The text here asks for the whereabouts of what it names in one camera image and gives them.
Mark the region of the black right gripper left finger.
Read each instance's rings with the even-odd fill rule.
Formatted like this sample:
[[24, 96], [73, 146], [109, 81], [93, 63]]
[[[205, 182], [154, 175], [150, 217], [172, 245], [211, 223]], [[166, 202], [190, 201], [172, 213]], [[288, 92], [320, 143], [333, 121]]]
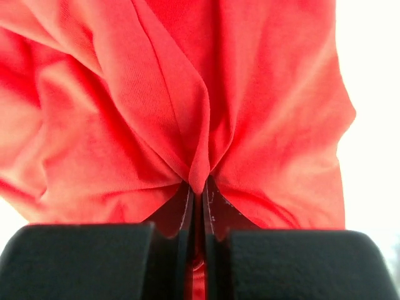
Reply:
[[22, 227], [1, 254], [2, 299], [191, 299], [193, 191], [140, 223]]

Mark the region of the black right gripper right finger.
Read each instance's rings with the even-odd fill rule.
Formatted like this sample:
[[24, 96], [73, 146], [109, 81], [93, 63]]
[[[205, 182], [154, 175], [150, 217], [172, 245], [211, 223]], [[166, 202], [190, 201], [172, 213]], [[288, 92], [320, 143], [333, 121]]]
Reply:
[[391, 299], [373, 240], [357, 231], [262, 229], [213, 178], [202, 193], [208, 299]]

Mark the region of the red tank top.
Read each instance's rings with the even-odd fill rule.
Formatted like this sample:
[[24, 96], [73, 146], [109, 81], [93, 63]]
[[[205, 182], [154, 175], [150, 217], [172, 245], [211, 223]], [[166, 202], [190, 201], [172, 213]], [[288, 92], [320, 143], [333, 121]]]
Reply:
[[344, 229], [335, 1], [2, 1], [1, 197], [138, 223], [208, 178], [265, 229]]

